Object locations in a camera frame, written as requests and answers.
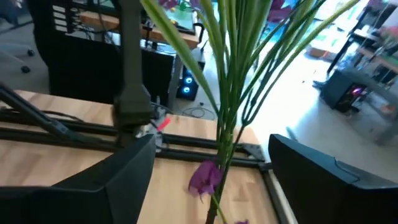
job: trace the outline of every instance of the monitor arm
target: monitor arm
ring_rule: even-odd
[[[142,83],[141,64],[141,3],[139,0],[112,0],[119,12],[121,54],[124,83],[113,105],[113,123],[118,130],[118,144],[125,146],[135,136],[125,130],[147,125],[153,114],[150,95]]]

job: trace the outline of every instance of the purple flower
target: purple flower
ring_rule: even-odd
[[[383,5],[382,0],[369,0],[368,1],[368,6],[371,6],[371,7],[378,7],[378,6],[382,6],[382,5]]]
[[[273,0],[271,4],[271,10],[282,9],[282,6],[285,4],[285,0]]]
[[[178,2],[177,0],[159,0],[159,4],[166,9],[171,9],[175,6],[177,6]]]
[[[221,183],[223,172],[213,161],[204,161],[193,173],[188,190],[194,196],[214,194],[215,188]]]
[[[236,222],[235,224],[249,224],[249,220],[246,220],[244,222]]]
[[[197,8],[197,9],[201,8],[199,0],[190,0],[189,2],[192,8]]]

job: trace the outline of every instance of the black stand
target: black stand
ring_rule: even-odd
[[[0,109],[0,122],[36,125],[46,131],[26,131],[22,129],[0,128],[0,139],[8,141],[30,142],[35,144],[49,144],[53,146],[74,147],[79,149],[92,149],[96,151],[114,152],[121,148],[113,141],[105,141],[100,138],[85,136],[81,133],[100,134],[105,136],[117,136],[119,133],[113,126],[85,123],[66,119],[49,118],[41,110],[31,105],[28,101],[13,92],[6,85],[0,83],[0,101],[5,102],[13,110]],[[164,134],[164,142],[167,144],[202,147],[215,149],[216,142],[208,139],[190,138]],[[272,169],[270,162],[265,163],[260,146],[252,144],[239,144],[237,152],[245,153],[253,157],[234,157],[231,165],[258,169],[274,206],[279,223],[289,223],[284,212],[282,203],[269,175]],[[158,146],[156,157],[163,159],[174,159],[188,162],[203,162],[204,160],[216,159],[215,154],[193,151],[182,151],[169,147]]]

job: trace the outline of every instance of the wire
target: wire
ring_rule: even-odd
[[[166,107],[166,106],[163,106],[163,105],[161,105],[161,104],[151,102],[151,105],[153,105],[153,106],[155,106],[155,107],[163,108],[163,109],[166,110],[166,112],[168,112],[169,114],[174,114],[173,111],[172,111],[170,108],[168,108],[168,107]]]
[[[114,43],[113,37],[111,37],[109,35],[109,30],[107,30],[105,28],[105,24],[104,24],[104,19],[102,18],[102,13],[101,13],[101,3],[100,1],[97,1],[97,13],[98,13],[98,17],[99,17],[99,23],[101,23],[101,28],[102,28],[102,32],[105,36],[108,36],[108,39],[111,41],[112,45],[114,46],[114,48],[116,49],[116,51],[118,53],[120,53],[120,49],[119,47]]]
[[[9,111],[11,113],[19,113],[17,110],[12,109],[12,108],[0,108],[0,111]],[[46,111],[46,110],[42,110],[41,112],[43,112],[44,114],[51,114],[51,115],[61,116],[61,117],[64,117],[64,118],[73,119],[75,121],[84,122],[82,119],[80,119],[80,118],[78,118],[76,116],[72,116],[72,115],[69,115],[69,114],[61,113],[61,112]]]
[[[195,111],[201,111],[201,115],[195,115],[194,114]],[[214,114],[214,112],[212,112],[211,110],[209,110],[207,108],[203,108],[201,106],[187,108],[182,111],[182,114],[191,116],[193,118],[202,118],[206,115],[206,112],[209,112],[212,115],[212,120],[216,119],[216,115]]]
[[[191,107],[191,108],[186,108],[186,109],[184,109],[184,110],[181,110],[181,107],[178,105],[177,102],[175,102],[175,104],[176,104],[178,110],[181,111],[181,114],[182,114],[182,115],[190,116],[190,117],[192,117],[192,118],[202,118],[202,117],[204,117],[204,116],[206,115],[206,112],[208,112],[208,113],[210,113],[210,114],[212,115],[212,120],[215,120],[215,119],[216,119],[216,114],[215,114],[212,110],[209,110],[209,109],[207,109],[207,108],[204,108],[203,106],[204,106],[205,104],[202,103],[202,102],[199,103],[199,106],[194,106],[194,107]],[[201,111],[201,115],[193,114],[195,111]]]

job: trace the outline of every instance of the purple petal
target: purple petal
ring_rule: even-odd
[[[380,6],[383,4],[382,0],[369,0],[368,6]]]
[[[284,7],[279,10],[271,10],[268,14],[268,21],[271,22],[279,22],[284,20],[291,12],[292,8],[290,6]]]
[[[191,4],[191,7],[192,7],[192,8],[199,8],[199,9],[200,9],[199,0],[190,0],[189,2],[190,2],[190,4]]]
[[[223,171],[221,171],[218,167],[214,166],[210,171],[210,181],[209,183],[214,187],[217,187],[223,178]]]
[[[244,222],[235,222],[235,224],[249,224],[249,220],[246,220]]]
[[[285,4],[285,0],[273,0],[271,4],[271,10],[282,9],[282,6]]]
[[[188,190],[192,195],[213,194],[215,187],[220,184],[222,171],[213,161],[202,162],[193,173]]]
[[[159,4],[167,9],[175,7],[178,2],[177,0],[158,0]]]

